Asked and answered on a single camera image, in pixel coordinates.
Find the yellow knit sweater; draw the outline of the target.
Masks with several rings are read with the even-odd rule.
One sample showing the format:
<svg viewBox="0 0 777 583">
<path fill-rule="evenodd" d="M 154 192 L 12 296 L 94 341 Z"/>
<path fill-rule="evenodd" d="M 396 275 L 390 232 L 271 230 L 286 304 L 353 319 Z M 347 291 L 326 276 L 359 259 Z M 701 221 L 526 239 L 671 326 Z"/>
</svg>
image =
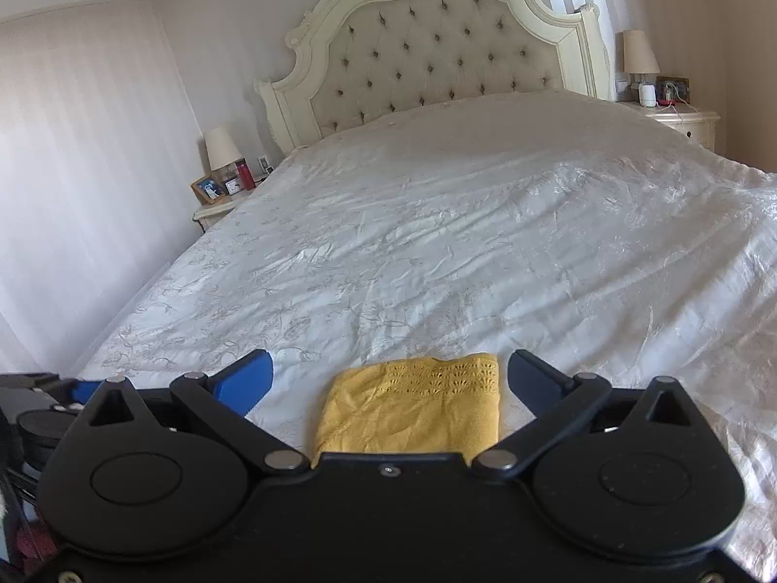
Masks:
<svg viewBox="0 0 777 583">
<path fill-rule="evenodd" d="M 499 441 L 495 355 L 391 360 L 341 373 L 322 407 L 315 454 L 458 453 Z"/>
</svg>

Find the white embroidered bedspread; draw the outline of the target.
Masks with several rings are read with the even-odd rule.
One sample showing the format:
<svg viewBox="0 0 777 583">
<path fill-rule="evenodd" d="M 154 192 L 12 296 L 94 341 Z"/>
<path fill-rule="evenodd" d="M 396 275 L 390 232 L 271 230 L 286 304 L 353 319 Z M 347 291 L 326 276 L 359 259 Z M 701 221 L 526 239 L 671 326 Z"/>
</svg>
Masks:
<svg viewBox="0 0 777 583">
<path fill-rule="evenodd" d="M 532 351 L 619 387 L 670 375 L 747 488 L 729 553 L 776 573 L 776 180 L 567 92 L 390 113 L 295 150 L 117 324 L 83 379 L 139 388 L 255 349 L 250 417 L 304 451 L 365 364 Z"/>
</svg>

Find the left cream nightstand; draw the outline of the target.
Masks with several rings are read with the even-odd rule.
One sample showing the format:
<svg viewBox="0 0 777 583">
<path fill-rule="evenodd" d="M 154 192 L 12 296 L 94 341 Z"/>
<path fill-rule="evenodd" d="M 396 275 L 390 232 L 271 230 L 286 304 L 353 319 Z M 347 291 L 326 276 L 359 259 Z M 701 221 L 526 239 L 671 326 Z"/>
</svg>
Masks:
<svg viewBox="0 0 777 583">
<path fill-rule="evenodd" d="M 254 193 L 258 191 L 258 188 L 259 186 L 250 189 L 249 191 L 244 189 L 244 191 L 226 197 L 222 202 L 211 204 L 210 206 L 201 206 L 198 211 L 192 215 L 192 221 L 199 225 L 199 228 L 202 229 L 203 233 L 207 233 L 209 228 L 212 228 L 213 225 L 217 224 L 220 220 L 224 219 L 224 217 L 228 216 L 229 213 L 234 211 L 237 206 L 240 206 L 245 200 L 252 197 Z"/>
</svg>

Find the cream nightstand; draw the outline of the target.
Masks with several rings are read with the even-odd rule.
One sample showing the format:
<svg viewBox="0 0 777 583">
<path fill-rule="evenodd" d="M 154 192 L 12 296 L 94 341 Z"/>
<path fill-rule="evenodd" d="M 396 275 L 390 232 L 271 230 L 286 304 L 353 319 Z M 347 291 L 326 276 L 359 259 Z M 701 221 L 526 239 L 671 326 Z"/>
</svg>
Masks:
<svg viewBox="0 0 777 583">
<path fill-rule="evenodd" d="M 217 224 L 220 220 L 224 219 L 224 217 L 228 216 L 229 213 L 234 211 L 237 206 L 240 206 L 245 200 L 252 197 L 254 193 L 258 191 L 258 188 L 259 186 L 250 189 L 249 191 L 244 189 L 244 191 L 226 197 L 222 202 L 211 204 L 210 206 L 201 206 L 198 211 L 192 215 L 192 221 L 199 225 L 199 228 L 202 229 L 203 233 L 207 233 L 209 228 L 212 228 L 213 225 Z"/>
<path fill-rule="evenodd" d="M 666 107 L 645 108 L 642 104 L 622 102 L 624 107 L 639 112 L 668 128 L 682 133 L 687 139 L 714 152 L 716 146 L 716 127 L 720 120 L 718 113 L 701 111 L 688 104 L 667 105 Z"/>
</svg>

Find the framed photo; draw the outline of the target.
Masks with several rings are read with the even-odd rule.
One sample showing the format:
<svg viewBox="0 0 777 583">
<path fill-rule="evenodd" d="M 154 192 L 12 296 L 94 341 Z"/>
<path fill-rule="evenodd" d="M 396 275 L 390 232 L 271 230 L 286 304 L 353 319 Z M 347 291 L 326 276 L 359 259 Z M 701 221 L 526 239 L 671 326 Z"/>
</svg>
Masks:
<svg viewBox="0 0 777 583">
<path fill-rule="evenodd" d="M 213 176 L 205 175 L 191 184 L 192 191 L 202 206 L 224 202 L 229 196 L 224 186 Z"/>
</svg>

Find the small alarm clock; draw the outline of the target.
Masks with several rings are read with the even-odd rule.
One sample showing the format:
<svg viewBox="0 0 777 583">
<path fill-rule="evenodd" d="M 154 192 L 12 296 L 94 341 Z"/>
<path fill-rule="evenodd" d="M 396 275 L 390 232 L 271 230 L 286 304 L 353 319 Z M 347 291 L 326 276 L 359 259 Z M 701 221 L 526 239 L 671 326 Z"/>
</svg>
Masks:
<svg viewBox="0 0 777 583">
<path fill-rule="evenodd" d="M 233 178 L 226 179 L 224 182 L 224 187 L 228 195 L 235 195 L 236 193 L 239 193 L 242 191 L 240 179 L 238 179 L 237 176 L 233 176 Z"/>
</svg>

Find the red bottle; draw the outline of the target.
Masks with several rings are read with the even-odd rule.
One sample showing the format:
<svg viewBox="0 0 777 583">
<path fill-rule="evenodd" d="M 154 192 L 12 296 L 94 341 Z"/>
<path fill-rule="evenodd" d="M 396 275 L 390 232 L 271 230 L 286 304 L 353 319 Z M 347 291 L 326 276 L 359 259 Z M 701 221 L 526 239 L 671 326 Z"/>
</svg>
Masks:
<svg viewBox="0 0 777 583">
<path fill-rule="evenodd" d="M 240 175 L 241 184 L 242 187 L 244 187 L 245 191 L 253 191 L 255 188 L 254 178 L 252 175 L 252 171 L 250 171 L 250 167 L 248 166 L 248 163 L 244 159 L 240 159 L 236 163 L 238 175 Z"/>
</svg>

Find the left bedside lamp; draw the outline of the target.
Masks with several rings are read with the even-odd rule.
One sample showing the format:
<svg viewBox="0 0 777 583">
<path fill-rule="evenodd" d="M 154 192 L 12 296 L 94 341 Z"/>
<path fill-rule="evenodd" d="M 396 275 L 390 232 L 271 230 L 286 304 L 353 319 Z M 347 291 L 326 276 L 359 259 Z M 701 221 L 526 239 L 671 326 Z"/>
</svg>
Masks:
<svg viewBox="0 0 777 583">
<path fill-rule="evenodd" d="M 237 176 L 237 163 L 244 156 L 237 149 L 235 141 L 225 126 L 209 129 L 204 134 L 205 150 L 207 150 L 209 170 L 222 184 Z"/>
</svg>

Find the bedside lamp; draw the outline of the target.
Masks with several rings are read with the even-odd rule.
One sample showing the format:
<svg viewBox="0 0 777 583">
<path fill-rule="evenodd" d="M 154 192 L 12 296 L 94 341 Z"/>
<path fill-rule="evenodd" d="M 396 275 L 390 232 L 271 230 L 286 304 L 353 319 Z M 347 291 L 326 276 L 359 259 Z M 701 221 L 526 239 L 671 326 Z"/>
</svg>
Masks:
<svg viewBox="0 0 777 583">
<path fill-rule="evenodd" d="M 207 150 L 209 170 L 222 184 L 237 176 L 237 163 L 244 156 L 237 149 L 235 141 L 225 126 L 209 129 L 204 134 L 205 150 Z"/>
<path fill-rule="evenodd" d="M 629 77 L 632 91 L 638 92 L 640 83 L 660 74 L 659 62 L 644 30 L 624 30 L 622 45 L 623 72 Z"/>
</svg>

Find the right cream nightstand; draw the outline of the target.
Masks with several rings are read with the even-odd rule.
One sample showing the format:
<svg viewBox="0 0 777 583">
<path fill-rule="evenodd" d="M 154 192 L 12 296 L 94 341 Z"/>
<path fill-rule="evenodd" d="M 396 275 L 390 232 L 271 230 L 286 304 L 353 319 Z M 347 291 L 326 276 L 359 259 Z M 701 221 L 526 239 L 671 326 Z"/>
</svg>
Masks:
<svg viewBox="0 0 777 583">
<path fill-rule="evenodd" d="M 645 108 L 642 104 L 622 102 L 624 107 L 639 112 L 668 128 L 682 133 L 687 139 L 714 152 L 716 146 L 716 127 L 720 120 L 718 113 L 701 111 L 688 104 L 667 105 L 666 107 Z"/>
</svg>

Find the white smart speaker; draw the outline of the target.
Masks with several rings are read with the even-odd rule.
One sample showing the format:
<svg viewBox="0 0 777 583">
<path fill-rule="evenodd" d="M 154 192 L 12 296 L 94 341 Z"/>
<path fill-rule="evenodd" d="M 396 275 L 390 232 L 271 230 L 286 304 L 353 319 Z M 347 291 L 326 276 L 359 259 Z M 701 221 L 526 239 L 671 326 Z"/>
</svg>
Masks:
<svg viewBox="0 0 777 583">
<path fill-rule="evenodd" d="M 656 88 L 652 83 L 639 83 L 639 103 L 644 108 L 655 108 L 657 105 Z"/>
</svg>

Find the right bedside lamp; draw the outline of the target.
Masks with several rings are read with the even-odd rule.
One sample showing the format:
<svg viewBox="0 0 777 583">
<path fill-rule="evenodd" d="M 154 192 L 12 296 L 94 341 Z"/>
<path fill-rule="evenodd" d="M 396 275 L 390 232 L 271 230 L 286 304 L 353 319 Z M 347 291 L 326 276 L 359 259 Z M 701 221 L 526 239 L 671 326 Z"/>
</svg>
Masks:
<svg viewBox="0 0 777 583">
<path fill-rule="evenodd" d="M 622 45 L 623 72 L 629 77 L 632 91 L 638 92 L 640 83 L 660 74 L 659 62 L 644 30 L 624 30 Z"/>
</svg>

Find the cream tufted headboard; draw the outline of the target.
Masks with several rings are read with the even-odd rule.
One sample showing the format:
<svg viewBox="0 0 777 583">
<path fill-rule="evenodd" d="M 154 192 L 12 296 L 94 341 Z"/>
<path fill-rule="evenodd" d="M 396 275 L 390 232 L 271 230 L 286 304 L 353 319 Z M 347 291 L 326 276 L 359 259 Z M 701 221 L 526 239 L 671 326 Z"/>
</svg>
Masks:
<svg viewBox="0 0 777 583">
<path fill-rule="evenodd" d="M 258 80 L 284 153 L 390 113 L 499 95 L 614 96 L 599 9 L 544 0 L 319 0 L 286 35 L 290 74 Z"/>
</svg>

